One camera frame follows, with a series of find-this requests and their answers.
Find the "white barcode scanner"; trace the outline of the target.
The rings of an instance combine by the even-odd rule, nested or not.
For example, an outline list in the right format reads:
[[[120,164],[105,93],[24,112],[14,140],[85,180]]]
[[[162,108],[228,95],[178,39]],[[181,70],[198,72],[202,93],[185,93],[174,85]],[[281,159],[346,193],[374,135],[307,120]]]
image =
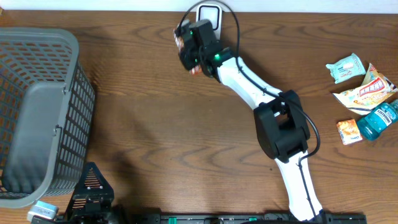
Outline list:
[[[223,10],[218,4],[201,3],[196,10],[196,21],[208,19],[218,40],[221,36],[222,13]]]

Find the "grey plastic mesh basket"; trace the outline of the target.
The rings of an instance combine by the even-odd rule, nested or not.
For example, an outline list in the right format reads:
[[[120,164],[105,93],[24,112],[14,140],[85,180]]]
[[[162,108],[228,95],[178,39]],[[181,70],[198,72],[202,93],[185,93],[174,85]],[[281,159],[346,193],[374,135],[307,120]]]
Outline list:
[[[73,191],[88,150],[95,91],[63,29],[1,29],[1,206]]]

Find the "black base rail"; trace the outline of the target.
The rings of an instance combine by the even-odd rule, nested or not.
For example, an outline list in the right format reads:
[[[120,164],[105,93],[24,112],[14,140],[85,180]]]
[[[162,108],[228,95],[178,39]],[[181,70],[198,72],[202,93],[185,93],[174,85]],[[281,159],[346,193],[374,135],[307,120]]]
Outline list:
[[[148,213],[132,216],[133,224],[367,224],[365,215],[322,212],[311,220],[300,221],[289,213],[265,214],[164,214]]]

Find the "small orange snack packet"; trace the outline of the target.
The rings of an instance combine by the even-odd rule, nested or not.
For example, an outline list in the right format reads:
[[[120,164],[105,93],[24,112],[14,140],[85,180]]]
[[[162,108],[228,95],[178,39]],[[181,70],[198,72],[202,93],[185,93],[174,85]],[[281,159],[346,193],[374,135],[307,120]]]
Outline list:
[[[336,124],[342,143],[346,146],[355,142],[362,141],[362,135],[354,119],[339,121]]]

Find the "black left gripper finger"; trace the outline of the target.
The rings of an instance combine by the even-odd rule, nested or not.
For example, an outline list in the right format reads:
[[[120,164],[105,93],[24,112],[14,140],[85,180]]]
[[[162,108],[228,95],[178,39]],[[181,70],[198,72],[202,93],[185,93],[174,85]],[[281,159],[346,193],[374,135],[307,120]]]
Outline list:
[[[87,202],[112,202],[114,200],[113,188],[94,162],[88,162],[84,166],[72,199],[85,199]]]
[[[65,211],[65,218],[77,218],[83,214],[83,184],[77,184]]]

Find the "teal mouthwash bottle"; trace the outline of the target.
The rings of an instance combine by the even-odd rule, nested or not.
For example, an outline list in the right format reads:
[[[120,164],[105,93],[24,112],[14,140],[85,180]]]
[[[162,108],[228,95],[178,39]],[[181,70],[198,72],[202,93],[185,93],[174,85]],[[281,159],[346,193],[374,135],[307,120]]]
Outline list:
[[[370,141],[376,140],[390,125],[397,122],[397,100],[381,103],[365,117],[358,120],[360,133]]]

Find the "cream snack bag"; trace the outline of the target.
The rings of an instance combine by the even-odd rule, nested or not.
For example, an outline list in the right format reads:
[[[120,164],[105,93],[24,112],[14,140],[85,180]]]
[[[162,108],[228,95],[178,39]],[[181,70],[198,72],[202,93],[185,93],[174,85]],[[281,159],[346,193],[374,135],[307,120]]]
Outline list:
[[[395,93],[397,93],[395,84],[370,63],[361,86],[333,93],[333,96],[348,110],[367,115]]]

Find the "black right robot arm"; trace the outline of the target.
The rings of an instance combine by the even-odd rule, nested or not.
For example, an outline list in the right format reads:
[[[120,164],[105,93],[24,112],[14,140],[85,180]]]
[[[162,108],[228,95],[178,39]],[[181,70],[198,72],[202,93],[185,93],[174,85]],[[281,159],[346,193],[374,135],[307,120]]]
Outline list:
[[[322,211],[308,168],[309,129],[296,92],[281,91],[259,78],[242,58],[217,39],[209,20],[185,20],[174,30],[178,56],[190,73],[204,73],[232,89],[253,110],[257,140],[277,163],[289,197],[289,210],[299,221],[314,221]]]

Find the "light teal snack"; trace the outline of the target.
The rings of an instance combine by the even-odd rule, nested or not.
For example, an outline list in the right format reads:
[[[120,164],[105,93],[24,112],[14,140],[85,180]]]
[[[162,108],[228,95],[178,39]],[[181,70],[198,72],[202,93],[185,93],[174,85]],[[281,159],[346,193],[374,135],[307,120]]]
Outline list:
[[[345,82],[355,76],[366,74],[360,58],[354,53],[336,63],[326,64],[326,68],[329,69],[330,75],[335,80],[335,84]]]

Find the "red Top chocolate bar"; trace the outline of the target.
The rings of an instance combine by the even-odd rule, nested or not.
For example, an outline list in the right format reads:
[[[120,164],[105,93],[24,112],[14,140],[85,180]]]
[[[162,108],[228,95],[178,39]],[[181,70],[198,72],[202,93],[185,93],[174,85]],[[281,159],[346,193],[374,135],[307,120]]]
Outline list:
[[[198,64],[198,60],[195,59],[193,65],[188,65],[188,62],[182,58],[183,50],[184,50],[184,41],[182,36],[177,36],[177,30],[174,29],[174,39],[176,46],[178,48],[178,56],[180,58],[181,63],[183,64],[184,68],[189,72],[191,75],[198,75],[202,73],[201,66]]]

